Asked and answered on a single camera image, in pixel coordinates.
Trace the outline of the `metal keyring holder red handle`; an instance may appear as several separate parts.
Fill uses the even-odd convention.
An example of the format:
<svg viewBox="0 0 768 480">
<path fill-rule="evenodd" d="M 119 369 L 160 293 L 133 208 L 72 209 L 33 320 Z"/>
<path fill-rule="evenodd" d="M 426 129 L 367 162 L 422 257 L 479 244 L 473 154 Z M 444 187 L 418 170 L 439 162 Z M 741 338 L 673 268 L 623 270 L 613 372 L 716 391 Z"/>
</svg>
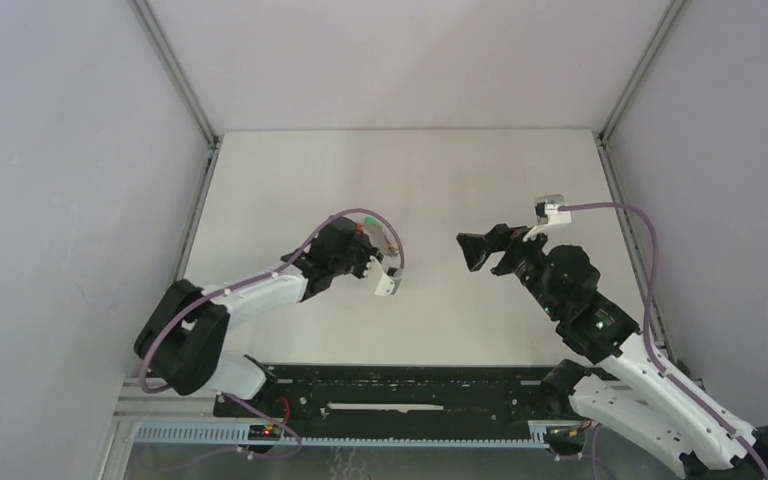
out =
<svg viewBox="0 0 768 480">
<path fill-rule="evenodd" d="M 358 226 L 369 238 L 371 245 L 384 256 L 397 258 L 401 253 L 401 248 L 390 230 L 378 219 L 379 224 L 376 226 L 365 225 L 364 218 L 358 222 Z"/>
</svg>

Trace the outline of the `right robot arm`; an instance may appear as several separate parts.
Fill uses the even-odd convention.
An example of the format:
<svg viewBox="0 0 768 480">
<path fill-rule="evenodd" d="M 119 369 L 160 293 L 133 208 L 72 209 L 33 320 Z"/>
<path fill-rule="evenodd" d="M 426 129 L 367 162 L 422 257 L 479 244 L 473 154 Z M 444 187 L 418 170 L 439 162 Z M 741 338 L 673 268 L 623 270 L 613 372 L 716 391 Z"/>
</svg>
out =
<svg viewBox="0 0 768 480">
<path fill-rule="evenodd" d="M 681 479 L 767 479 L 768 426 L 728 412 L 663 354 L 641 326 L 602 295 L 600 273 L 575 245 L 543 250 L 548 238 L 527 227 L 494 226 L 456 241 L 472 272 L 502 255 L 495 276 L 514 275 L 555 322 L 573 352 L 616 377 L 636 399 L 571 360 L 542 383 L 553 407 L 568 407 L 623 436 Z"/>
</svg>

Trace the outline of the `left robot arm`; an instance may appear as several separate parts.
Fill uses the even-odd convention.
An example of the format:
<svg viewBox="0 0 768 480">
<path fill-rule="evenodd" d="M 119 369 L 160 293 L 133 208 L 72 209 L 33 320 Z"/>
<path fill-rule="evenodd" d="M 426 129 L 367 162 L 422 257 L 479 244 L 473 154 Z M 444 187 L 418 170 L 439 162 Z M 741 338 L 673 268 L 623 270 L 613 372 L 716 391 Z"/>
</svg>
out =
<svg viewBox="0 0 768 480">
<path fill-rule="evenodd" d="M 187 396 L 202 389 L 254 399 L 273 382 L 265 366 L 225 349 L 236 327 L 279 307 L 309 300 L 333 280 L 350 275 L 377 281 L 380 296 L 396 289 L 402 267 L 397 234 L 382 220 L 329 218 L 272 269 L 222 287 L 199 287 L 182 279 L 171 284 L 134 342 L 140 374 L 155 374 L 163 388 Z"/>
</svg>

